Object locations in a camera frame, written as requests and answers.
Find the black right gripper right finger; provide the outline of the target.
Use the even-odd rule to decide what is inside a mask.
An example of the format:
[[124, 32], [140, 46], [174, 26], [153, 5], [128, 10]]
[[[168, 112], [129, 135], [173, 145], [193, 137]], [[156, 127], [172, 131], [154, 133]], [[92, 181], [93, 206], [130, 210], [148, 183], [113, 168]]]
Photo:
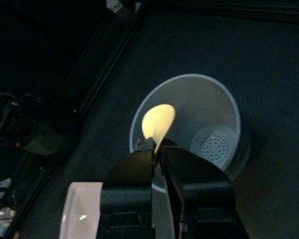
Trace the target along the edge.
[[176, 239], [249, 239], [235, 209], [233, 183], [221, 170], [168, 139], [158, 164]]

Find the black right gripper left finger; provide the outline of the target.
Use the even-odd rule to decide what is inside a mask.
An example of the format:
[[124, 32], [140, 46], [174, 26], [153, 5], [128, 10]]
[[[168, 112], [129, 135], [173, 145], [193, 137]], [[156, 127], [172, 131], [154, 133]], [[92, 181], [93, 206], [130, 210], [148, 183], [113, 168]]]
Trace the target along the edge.
[[146, 139], [102, 182], [96, 239], [152, 239], [154, 142]]

